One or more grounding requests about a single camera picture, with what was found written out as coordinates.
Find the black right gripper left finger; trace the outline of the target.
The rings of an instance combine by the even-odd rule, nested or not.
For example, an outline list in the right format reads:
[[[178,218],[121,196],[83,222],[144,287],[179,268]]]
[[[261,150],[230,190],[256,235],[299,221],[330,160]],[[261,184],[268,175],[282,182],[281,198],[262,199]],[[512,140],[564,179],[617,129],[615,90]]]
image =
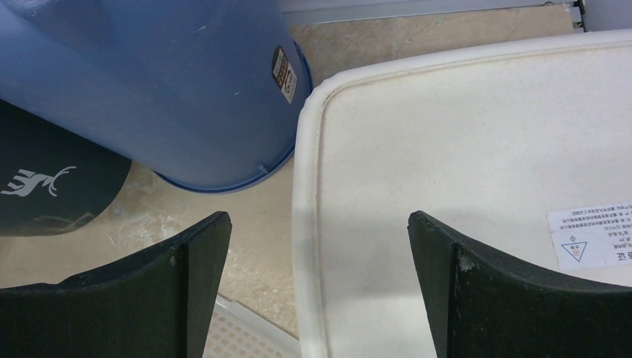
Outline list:
[[[201,357],[232,232],[216,212],[57,284],[1,291],[3,357]]]

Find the white perforated strainer basket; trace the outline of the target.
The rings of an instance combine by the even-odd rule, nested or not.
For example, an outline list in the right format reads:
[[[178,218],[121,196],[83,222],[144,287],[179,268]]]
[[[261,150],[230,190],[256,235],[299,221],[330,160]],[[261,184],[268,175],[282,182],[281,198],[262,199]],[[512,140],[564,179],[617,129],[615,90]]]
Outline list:
[[[235,301],[218,296],[204,357],[300,357],[299,341]]]

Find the dark navy cylindrical bin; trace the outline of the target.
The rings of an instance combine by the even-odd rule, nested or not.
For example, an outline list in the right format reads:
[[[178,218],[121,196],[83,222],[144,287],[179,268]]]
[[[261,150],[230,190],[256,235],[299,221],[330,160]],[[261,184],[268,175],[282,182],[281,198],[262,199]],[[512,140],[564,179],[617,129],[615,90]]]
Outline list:
[[[131,160],[1,102],[1,236],[54,236],[104,212]]]

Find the cream plastic laundry basket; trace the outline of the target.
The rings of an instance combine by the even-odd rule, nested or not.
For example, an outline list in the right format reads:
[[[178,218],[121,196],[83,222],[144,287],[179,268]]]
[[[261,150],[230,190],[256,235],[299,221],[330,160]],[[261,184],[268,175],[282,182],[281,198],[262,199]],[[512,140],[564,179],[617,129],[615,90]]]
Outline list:
[[[631,31],[410,57],[317,87],[292,191],[303,357],[439,357],[408,236],[417,211],[631,289]]]

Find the light blue plastic bucket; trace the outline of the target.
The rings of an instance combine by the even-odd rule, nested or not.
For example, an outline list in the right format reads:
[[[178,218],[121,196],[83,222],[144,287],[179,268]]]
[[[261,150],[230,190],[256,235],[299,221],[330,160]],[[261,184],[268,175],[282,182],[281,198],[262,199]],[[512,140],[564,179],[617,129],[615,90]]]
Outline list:
[[[276,1],[1,3],[1,98],[187,190],[283,167],[312,89]]]

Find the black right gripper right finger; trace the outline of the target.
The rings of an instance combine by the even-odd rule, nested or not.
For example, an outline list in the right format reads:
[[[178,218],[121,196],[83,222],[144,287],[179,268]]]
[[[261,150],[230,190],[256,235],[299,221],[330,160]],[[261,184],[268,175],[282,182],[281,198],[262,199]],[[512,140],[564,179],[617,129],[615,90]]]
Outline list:
[[[417,211],[408,236],[439,357],[629,357],[631,289],[521,260]]]

